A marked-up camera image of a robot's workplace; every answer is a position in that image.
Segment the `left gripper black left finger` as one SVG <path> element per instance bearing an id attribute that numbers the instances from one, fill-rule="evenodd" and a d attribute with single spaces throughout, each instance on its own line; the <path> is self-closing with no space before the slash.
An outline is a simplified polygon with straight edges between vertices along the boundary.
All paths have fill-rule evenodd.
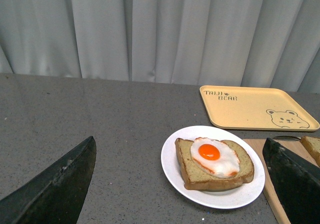
<path id="1" fill-rule="evenodd" d="M 88 137 L 25 185 L 0 201 L 2 224 L 75 224 L 96 163 Z"/>

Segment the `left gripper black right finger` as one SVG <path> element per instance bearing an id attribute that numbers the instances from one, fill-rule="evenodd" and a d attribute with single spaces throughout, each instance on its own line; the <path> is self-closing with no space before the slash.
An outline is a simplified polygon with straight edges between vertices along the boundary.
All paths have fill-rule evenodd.
<path id="1" fill-rule="evenodd" d="M 292 224 L 320 222 L 320 168 L 271 138 L 262 155 L 276 195 Z"/>

